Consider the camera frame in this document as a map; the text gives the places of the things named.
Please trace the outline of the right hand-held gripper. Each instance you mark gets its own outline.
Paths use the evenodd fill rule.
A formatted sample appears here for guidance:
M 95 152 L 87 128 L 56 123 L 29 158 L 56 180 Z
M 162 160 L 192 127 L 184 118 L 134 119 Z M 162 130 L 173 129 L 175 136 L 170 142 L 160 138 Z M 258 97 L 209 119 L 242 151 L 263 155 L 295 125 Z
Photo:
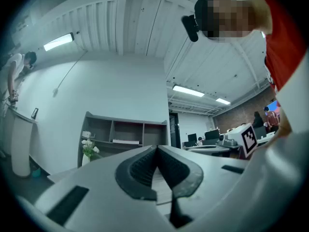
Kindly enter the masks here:
M 239 157 L 248 158 L 256 149 L 256 136 L 252 124 L 243 124 L 227 133 L 220 134 L 218 145 L 239 149 Z

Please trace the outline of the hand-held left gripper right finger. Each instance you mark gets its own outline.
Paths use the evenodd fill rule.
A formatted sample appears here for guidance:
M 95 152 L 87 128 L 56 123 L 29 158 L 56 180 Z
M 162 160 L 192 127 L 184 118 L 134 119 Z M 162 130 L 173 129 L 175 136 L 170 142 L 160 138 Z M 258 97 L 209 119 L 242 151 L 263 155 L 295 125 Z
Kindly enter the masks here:
M 176 228 L 218 205 L 248 164 L 162 146 L 156 151 L 156 160 L 157 209 Z

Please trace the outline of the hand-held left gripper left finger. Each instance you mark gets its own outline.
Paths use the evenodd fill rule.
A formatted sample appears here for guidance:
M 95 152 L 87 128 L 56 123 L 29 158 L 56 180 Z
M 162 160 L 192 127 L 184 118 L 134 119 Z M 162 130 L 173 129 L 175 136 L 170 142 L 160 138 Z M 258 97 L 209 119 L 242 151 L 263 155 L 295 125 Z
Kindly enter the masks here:
M 80 167 L 47 189 L 35 207 L 47 215 L 75 186 L 88 190 L 64 227 L 74 232 L 172 232 L 174 227 L 154 201 L 136 200 L 117 184 L 115 171 L 141 147 L 101 158 Z

